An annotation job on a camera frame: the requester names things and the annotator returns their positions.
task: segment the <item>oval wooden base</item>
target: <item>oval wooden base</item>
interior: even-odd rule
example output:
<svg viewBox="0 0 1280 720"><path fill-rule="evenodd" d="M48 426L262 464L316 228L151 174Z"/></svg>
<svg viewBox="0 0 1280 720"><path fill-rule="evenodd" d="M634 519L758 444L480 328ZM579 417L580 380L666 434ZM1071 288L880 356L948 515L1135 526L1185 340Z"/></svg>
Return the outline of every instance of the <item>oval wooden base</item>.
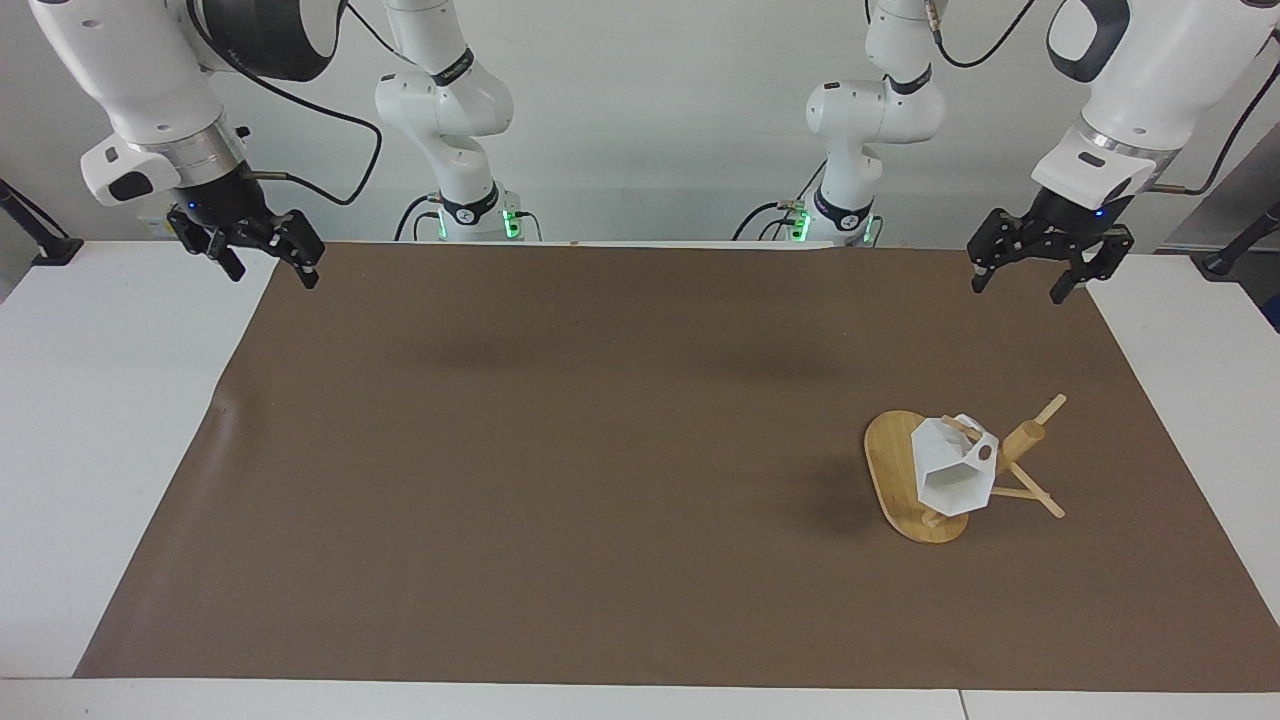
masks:
<svg viewBox="0 0 1280 720"><path fill-rule="evenodd" d="M890 410L867 427L863 447L872 483L881 510L893 529L915 542L943 543L960 537L969 525L969 514L955 518L933 518L933 512L916 500L915 461L911 457L911 433L924 421L923 415L908 410ZM933 527L925 524L925 515Z"/></svg>

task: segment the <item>brown mat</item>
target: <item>brown mat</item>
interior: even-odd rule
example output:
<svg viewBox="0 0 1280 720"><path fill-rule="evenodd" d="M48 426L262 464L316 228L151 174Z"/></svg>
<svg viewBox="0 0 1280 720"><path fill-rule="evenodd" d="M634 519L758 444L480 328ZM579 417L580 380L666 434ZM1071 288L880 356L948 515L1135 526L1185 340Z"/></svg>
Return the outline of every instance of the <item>brown mat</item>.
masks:
<svg viewBox="0 0 1280 720"><path fill-rule="evenodd" d="M1280 691L1060 270L975 297L952 252L334 246L316 292L273 278L77 676ZM888 527L872 418L1006 430L1056 392L1024 465L1065 520Z"/></svg>

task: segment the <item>table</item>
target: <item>table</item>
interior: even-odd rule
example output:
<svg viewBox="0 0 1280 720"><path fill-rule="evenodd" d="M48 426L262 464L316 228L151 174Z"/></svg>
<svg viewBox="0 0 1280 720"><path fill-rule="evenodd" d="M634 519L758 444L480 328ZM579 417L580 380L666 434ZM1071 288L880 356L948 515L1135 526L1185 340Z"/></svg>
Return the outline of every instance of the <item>table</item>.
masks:
<svg viewBox="0 0 1280 720"><path fill-rule="evenodd" d="M173 243L90 243L0 305L0 716L1280 716L1280 694L68 680L266 286L270 259L246 265L232 284ZM1185 258L1089 292L1280 616L1280 337Z"/></svg>

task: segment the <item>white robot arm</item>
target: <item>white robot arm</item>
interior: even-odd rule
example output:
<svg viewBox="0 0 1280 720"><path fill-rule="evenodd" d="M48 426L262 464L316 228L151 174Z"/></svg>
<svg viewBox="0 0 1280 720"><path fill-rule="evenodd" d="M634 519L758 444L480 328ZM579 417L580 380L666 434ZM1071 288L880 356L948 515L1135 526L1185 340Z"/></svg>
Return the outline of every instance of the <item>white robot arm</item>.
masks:
<svg viewBox="0 0 1280 720"><path fill-rule="evenodd" d="M448 240L520 237L520 200L493 179L475 137L511 126L511 91L467 47L453 0L384 0L401 54L420 70L387 76L381 118L426 155L439 183L440 233Z"/></svg>
<svg viewBox="0 0 1280 720"><path fill-rule="evenodd" d="M1115 224L1120 213L1155 184L1277 22L1280 0L1065 0L1048 31L1050 58L1089 86L1089 101L1032 173L1043 188L1030 210L992 210L969 241L974 291L1024 258L1070 261L1050 292L1055 302L1110 278L1133 245Z"/></svg>
<svg viewBox="0 0 1280 720"><path fill-rule="evenodd" d="M192 254L232 279L244 266L230 246L289 263L314 287L324 243L293 210L276 215L250 176L205 73L229 69L201 28L259 76L306 81L329 63L344 0L28 0L76 81L106 110L115 131L81 159L84 181L105 205L173 191L169 222Z"/></svg>
<svg viewBox="0 0 1280 720"><path fill-rule="evenodd" d="M826 174L804 197L808 237L840 245L861 243L883 172L867 145L924 142L946 117L946 100L932 82L924 0L878 0L865 47L884 77L824 83L810 95L806 114L827 147Z"/></svg>

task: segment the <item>cable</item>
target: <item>cable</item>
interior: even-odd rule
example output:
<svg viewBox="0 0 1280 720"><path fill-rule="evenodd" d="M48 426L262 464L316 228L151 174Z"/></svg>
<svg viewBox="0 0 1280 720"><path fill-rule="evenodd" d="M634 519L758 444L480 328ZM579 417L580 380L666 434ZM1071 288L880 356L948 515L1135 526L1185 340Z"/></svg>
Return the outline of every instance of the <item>cable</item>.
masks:
<svg viewBox="0 0 1280 720"><path fill-rule="evenodd" d="M535 215L532 213L521 211L521 213L516 213L516 217L517 218L532 218L534 219L534 227L538 228L538 242L543 241L543 224L540 222L538 222L538 215Z"/></svg>
<svg viewBox="0 0 1280 720"><path fill-rule="evenodd" d="M374 26L369 24L369 20L365 19L365 15L360 14L360 10L357 10L355 5L352 5L351 3L347 3L344 5L344 9L348 13L351 13L352 15L356 15L356 19L360 20L360 24L365 26L365 29L369 31L369 35L374 36L374 40L376 40L379 45L381 45L383 47L385 47L388 53L390 53L392 55L396 55L397 58L399 58L401 60L404 60L406 63L408 63L411 65L416 65L417 64L413 60L410 60L408 58L406 58L404 55L401 55L399 50L392 47L389 42L387 42L385 40L383 40L383 36L379 35L376 29L374 29Z"/></svg>
<svg viewBox="0 0 1280 720"><path fill-rule="evenodd" d="M1036 0L1027 0L1027 4L1023 5L1023 9L1018 13L1018 17L1015 17L1014 22L1009 24L1009 27L1005 29L1005 33L1000 36L1000 40L997 40L996 44L991 46L991 50L987 50L977 60L970 60L970 61L956 60L955 58L951 56L950 53L947 53L946 46L942 44L942 23L938 19L938 9L933 4L933 0L927 0L925 10L928 12L929 17L929 31L933 32L933 44L938 46L938 53L942 54L942 59L957 68L968 69L968 68L975 68L989 60L991 56L995 55L997 50L1000 50L1000 47L1005 44L1005 41L1009 40L1009 36L1012 35L1015 29L1018 29L1018 26L1023 22L1023 18L1027 17L1027 13L1030 12L1032 5L1034 4Z"/></svg>
<svg viewBox="0 0 1280 720"><path fill-rule="evenodd" d="M778 232L782 228L785 228L785 227L787 227L790 224L791 224L791 219L790 218L782 218L781 220L773 220L772 223L764 225L764 229L760 231L759 237L756 237L755 240L764 240L764 233L769 232L769 228L777 228L777 229L773 231L773 240L777 240L778 238Z"/></svg>
<svg viewBox="0 0 1280 720"><path fill-rule="evenodd" d="M1276 37L1275 35L1272 35L1271 37L1275 38L1277 42L1280 42L1280 37ZM1258 94L1253 96L1253 100L1249 101L1249 105L1244 109L1243 113L1240 113L1240 117L1235 120L1235 127L1233 127L1231 133L1226 136L1226 142L1222 143L1222 150L1219 151L1217 160L1213 161L1213 169L1208 172L1208 178L1204 181L1204 184L1194 190L1181 184L1153 184L1151 186L1151 192L1164 192L1167 195L1189 195L1189 196L1198 196L1208 192L1208 188L1212 187L1213 183L1217 181L1217 173L1222 170L1222 163L1226 161L1228 154L1231 152L1231 146L1235 145L1235 138L1240 135L1240 131L1244 129L1244 123L1249 120L1249 115L1252 115L1253 110L1258 106L1260 102L1262 102L1262 99L1271 90L1271 86L1275 85L1277 77L1280 77L1280 60L1276 61L1276 67L1272 68L1271 74L1267 77L1267 81L1262 83L1262 87L1258 90Z"/></svg>
<svg viewBox="0 0 1280 720"><path fill-rule="evenodd" d="M316 105L315 102L311 102L310 100L303 100L302 97L298 97L297 95L293 95L292 92L288 92L285 90L280 90L279 87L275 87L274 85L264 81L262 78L257 77L252 70L250 70L248 68L246 68L244 64L241 63L239 59L236 58L234 50L220 47L216 42L214 42L212 36L209 35L209 29L205 28L205 24L200 20L200 15L196 12L196 0L187 0L187 14L191 17L191 24L196 28L196 32L200 35L200 38L204 40L205 44L209 45L209 47L212 49L212 51L218 54L219 58L221 58L236 72L238 72L239 74L242 74L242 76L247 77L250 81L252 81L253 85L261 87L262 90L266 90L268 92L270 92L273 95L283 97L283 99L285 99L285 100L288 100L291 102L302 105L307 110L311 110L314 113L320 113L321 115L325 115L325 117L329 117L329 118L334 118L334 119L338 119L338 120L344 120L344 122L348 122L348 123L352 123L352 124L356 124L356 126L361 126L364 128L369 128L374 133L374 152L372 152L372 156L369 158L369 167L365 168L364 177L360 178L360 183L356 186L356 190L353 190L351 192L349 197L339 199L339 197L337 197L337 196L334 196L334 195L332 195L329 192L325 192L325 191L320 190L314 183L311 183L308 181L303 181L302 178L298 178L297 176L293 176L293 174L289 174L289 173L285 173L285 177L283 178L283 179L287 179L289 182L296 182L296 183L301 184L302 187L305 187L305 188L307 188L307 190L310 190L310 191L320 195L321 197L324 197L325 200L328 200L328 201L330 201L330 202L333 202L335 205L343 205L343 206L346 206L346 205L351 205L352 202L355 202L356 199L360 197L360 193L365 191L365 186L369 184L369 178L374 174L374 168L378 165L378 158L383 152L383 131L379 129L379 127L375 126L374 123L370 123L369 120L365 120L362 118L356 118L353 115L347 115L347 114L339 113L337 110L330 110L329 108L324 108L321 105Z"/></svg>
<svg viewBox="0 0 1280 720"><path fill-rule="evenodd" d="M23 205L26 205L28 210L31 210L32 213L40 215L40 219L45 220L46 223L49 223L49 227L51 227L55 231L58 231L58 234L63 236L63 240L70 240L72 238L72 236L67 234L67 231L63 229L63 225L58 224L58 220L55 220L51 217L49 217L49 213L46 213L44 208L41 208L40 205L37 205L35 201L32 201L26 195L23 195L17 187L9 184L9 193L13 195L14 197L17 197L18 202L22 202Z"/></svg>
<svg viewBox="0 0 1280 720"><path fill-rule="evenodd" d="M408 223L408 217L413 214L413 210L416 210L417 206L424 202L431 202L434 199L435 193L430 192L428 195L415 197L413 201L408 204L408 208L404 209L404 214L401 215L399 224L396 225L396 234L392 236L392 242L399 242L399 236L402 232L404 232L404 225Z"/></svg>
<svg viewBox="0 0 1280 720"><path fill-rule="evenodd" d="M822 172L826 170L826 169L827 169L827 161L823 160L822 164L818 165L818 169L813 172L813 177L810 177L809 182L805 183L804 190L800 191L800 195L796 195L796 202L800 202L801 200L804 200L804 193L809 192L809 188L813 187L813 183L818 179L818 176L820 176ZM783 215L782 219L783 220L790 220L791 219L791 210L787 210L787 214ZM771 237L769 240L777 240L780 232L782 232L782 228L774 228L773 229L773 237Z"/></svg>
<svg viewBox="0 0 1280 720"><path fill-rule="evenodd" d="M746 229L746 225L750 224L751 220L754 220L755 218L760 217L760 213L768 213L769 210L781 210L780 205L781 205L780 202L765 202L764 205L760 205L755 210L751 210L751 213L748 214L746 218L742 220L742 224L737 225L737 229L733 231L733 240L736 241L739 237L741 237L742 231Z"/></svg>
<svg viewBox="0 0 1280 720"><path fill-rule="evenodd" d="M429 213L422 213L421 215L413 218L413 242L417 242L417 223L421 222L422 218L435 218L436 220L439 220L440 214L429 211Z"/></svg>

